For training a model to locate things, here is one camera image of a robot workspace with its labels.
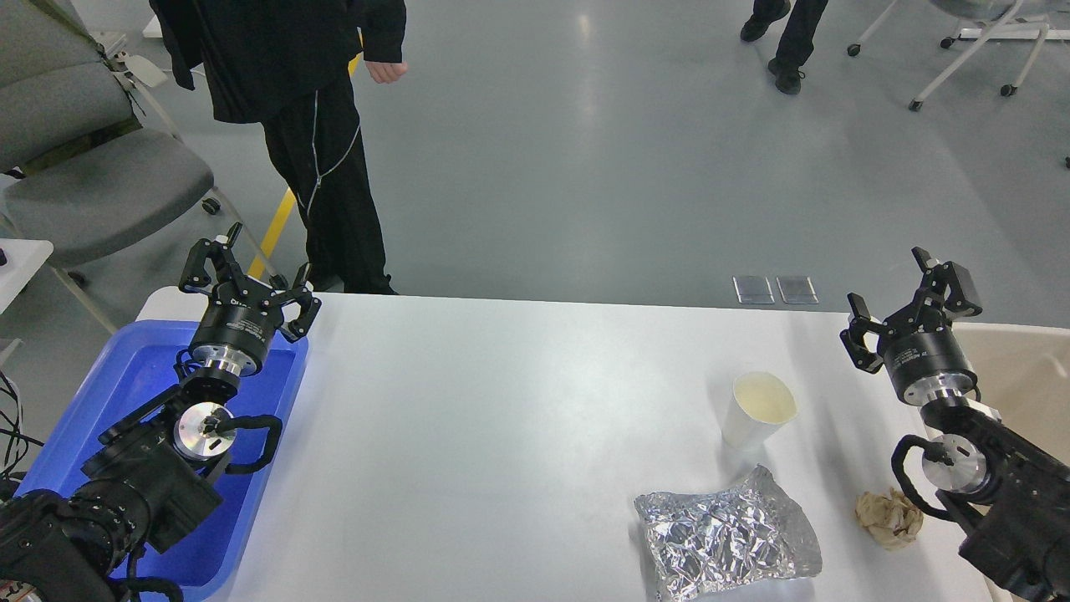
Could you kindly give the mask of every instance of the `metal floor plate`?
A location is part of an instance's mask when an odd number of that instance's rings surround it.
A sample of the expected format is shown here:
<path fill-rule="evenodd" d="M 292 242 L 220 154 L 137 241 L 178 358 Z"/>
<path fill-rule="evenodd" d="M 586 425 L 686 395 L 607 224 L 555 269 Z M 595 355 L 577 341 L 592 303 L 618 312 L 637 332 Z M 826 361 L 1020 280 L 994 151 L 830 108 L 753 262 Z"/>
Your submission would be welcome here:
<path fill-rule="evenodd" d="M 765 276 L 732 276 L 736 288 L 736 297 L 744 306 L 771 306 L 777 303 L 773 296 L 773 287 Z"/>
<path fill-rule="evenodd" d="M 814 306 L 820 304 L 810 276 L 777 276 L 777 285 L 784 304 L 789 306 Z"/>

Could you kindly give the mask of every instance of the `person's hand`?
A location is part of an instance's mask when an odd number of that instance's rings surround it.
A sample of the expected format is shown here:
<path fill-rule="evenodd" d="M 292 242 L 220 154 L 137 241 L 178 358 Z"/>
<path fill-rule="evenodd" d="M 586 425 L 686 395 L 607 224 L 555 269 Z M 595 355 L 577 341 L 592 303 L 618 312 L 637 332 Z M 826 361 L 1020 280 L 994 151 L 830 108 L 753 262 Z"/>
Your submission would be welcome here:
<path fill-rule="evenodd" d="M 368 67 L 368 73 L 376 83 L 394 83 L 409 71 L 409 63 L 377 63 L 374 61 L 364 61 Z"/>

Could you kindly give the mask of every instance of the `white paper cup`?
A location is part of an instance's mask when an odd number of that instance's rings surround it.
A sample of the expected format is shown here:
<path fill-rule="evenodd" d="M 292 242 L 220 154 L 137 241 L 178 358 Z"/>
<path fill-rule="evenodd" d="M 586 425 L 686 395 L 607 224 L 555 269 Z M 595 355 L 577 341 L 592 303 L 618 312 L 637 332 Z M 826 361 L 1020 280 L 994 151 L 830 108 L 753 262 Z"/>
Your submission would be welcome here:
<path fill-rule="evenodd" d="M 732 398 L 721 436 L 737 450 L 762 445 L 798 414 L 791 390 L 767 372 L 749 372 L 737 377 L 732 384 Z"/>

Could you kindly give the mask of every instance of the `white table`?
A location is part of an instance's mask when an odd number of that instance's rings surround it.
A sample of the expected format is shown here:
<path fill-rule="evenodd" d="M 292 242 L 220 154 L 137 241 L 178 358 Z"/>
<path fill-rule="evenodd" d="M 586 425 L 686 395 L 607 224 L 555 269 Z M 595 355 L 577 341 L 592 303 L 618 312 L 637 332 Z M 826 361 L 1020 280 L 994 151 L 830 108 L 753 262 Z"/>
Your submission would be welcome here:
<path fill-rule="evenodd" d="M 245 557 L 211 600 L 648 600 L 636 496 L 719 491 L 755 462 L 802 506 L 824 571 L 716 600 L 991 600 L 957 526 L 927 520 L 888 553 L 855 525 L 922 425 L 851 367 L 845 315 L 321 297 Z M 139 320 L 196 321 L 203 298 L 162 289 Z M 800 414 L 740 457 L 717 416 L 751 370 Z"/>
<path fill-rule="evenodd" d="M 0 237 L 0 248 L 7 256 L 7 263 L 0 265 L 0 314 L 11 306 L 33 274 L 52 253 L 52 243 L 47 240 Z"/>

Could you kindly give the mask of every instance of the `gray chair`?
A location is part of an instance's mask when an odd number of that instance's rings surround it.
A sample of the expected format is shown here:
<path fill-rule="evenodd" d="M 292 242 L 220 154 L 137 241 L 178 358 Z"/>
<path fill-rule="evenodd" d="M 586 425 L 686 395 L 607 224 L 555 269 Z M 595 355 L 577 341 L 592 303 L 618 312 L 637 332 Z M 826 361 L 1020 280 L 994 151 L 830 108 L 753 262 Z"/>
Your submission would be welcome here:
<path fill-rule="evenodd" d="M 0 1 L 0 171 L 134 115 L 127 94 L 135 82 L 112 73 L 70 0 Z M 205 195 L 241 220 L 212 170 L 177 133 L 140 128 L 4 188 L 0 220 L 18 237 L 51 241 L 49 266 L 114 333 L 66 269 L 149 236 Z M 254 247 L 276 274 L 255 240 Z"/>

